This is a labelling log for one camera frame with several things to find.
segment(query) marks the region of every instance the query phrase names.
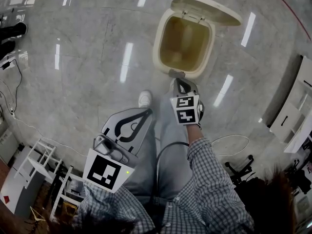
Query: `jeans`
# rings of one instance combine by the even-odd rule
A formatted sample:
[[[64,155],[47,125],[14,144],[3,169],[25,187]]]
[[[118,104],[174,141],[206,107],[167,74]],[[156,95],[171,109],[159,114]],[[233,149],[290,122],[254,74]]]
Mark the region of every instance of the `jeans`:
[[[172,142],[188,143],[186,127],[177,124],[170,98],[172,98],[172,92],[165,94],[160,103],[161,150]],[[165,206],[167,201],[172,201],[192,177],[192,170],[187,160],[187,150],[187,146],[173,145],[166,148],[160,156],[157,197],[162,206]],[[155,196],[153,187],[157,163],[153,126],[147,132],[137,156],[140,162],[124,186],[136,196],[143,206],[146,206],[151,196]]]

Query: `person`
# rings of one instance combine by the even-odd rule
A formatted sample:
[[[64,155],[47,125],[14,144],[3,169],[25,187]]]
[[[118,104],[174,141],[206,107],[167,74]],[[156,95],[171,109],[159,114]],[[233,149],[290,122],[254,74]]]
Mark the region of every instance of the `person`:
[[[14,26],[5,27],[0,29],[0,41],[11,37],[17,37],[27,33],[27,25],[23,22],[19,22]],[[0,45],[0,60],[2,60],[7,54],[11,53],[15,49],[15,41],[6,41]]]
[[[198,125],[178,125],[172,92],[160,103],[160,148],[151,127],[137,154],[140,163],[114,194],[85,182],[86,198],[71,223],[49,222],[50,233],[253,233],[254,223]],[[150,107],[143,91],[139,107]]]

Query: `black office chair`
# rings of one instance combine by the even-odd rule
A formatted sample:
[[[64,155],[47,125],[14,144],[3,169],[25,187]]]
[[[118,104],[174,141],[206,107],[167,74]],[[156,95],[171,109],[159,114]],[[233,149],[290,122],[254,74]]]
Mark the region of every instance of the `black office chair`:
[[[228,167],[231,171],[232,171],[232,173],[234,174],[234,175],[232,175],[232,176],[230,176],[230,178],[231,178],[231,180],[232,180],[232,182],[233,182],[233,184],[235,185],[235,186],[237,186],[237,185],[239,185],[241,182],[242,182],[242,177],[243,176],[245,176],[245,175],[247,175],[247,174],[249,174],[249,173],[251,173],[253,170],[252,170],[252,167],[251,167],[251,164],[253,163],[253,161],[254,161],[254,157],[252,156],[252,155],[249,155],[248,156],[248,159],[250,160],[249,162],[248,162],[248,164],[242,169],[242,170],[240,170],[239,172],[238,171],[236,171],[231,165],[230,165],[230,163],[229,162],[226,162],[224,165],[226,166],[226,167]]]

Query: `gray floor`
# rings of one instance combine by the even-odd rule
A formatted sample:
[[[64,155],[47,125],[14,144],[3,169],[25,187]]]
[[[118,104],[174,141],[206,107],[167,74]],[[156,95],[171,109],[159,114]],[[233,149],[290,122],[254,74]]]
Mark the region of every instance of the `gray floor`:
[[[171,79],[156,70],[152,48],[159,20],[171,0],[0,0],[1,10],[15,8],[3,21],[27,23],[27,35],[17,38],[15,53],[23,73],[18,93],[17,118],[35,126],[46,137],[87,154],[92,140],[113,113],[137,106],[140,91],[150,89],[154,106]],[[292,158],[266,123],[297,68],[299,55],[312,59],[312,44],[298,21],[281,0],[215,0],[243,18],[240,27],[217,27],[208,66],[196,80],[206,106],[202,127],[211,140],[240,134],[250,144],[239,155],[220,161],[241,164],[255,157],[258,174],[274,164],[287,165]],[[312,35],[311,0],[286,0]],[[241,45],[251,13],[255,21],[246,47]],[[130,62],[123,65],[127,43],[133,43]],[[121,78],[121,70],[126,77]],[[230,75],[225,95],[219,92]],[[0,73],[12,91],[19,82],[16,68]],[[12,102],[4,84],[0,89]],[[223,97],[218,106],[215,100]],[[6,120],[18,139],[34,144],[39,134],[8,114]],[[234,154],[246,140],[231,137],[215,145],[217,154]],[[83,170],[85,157],[57,145],[67,165]]]

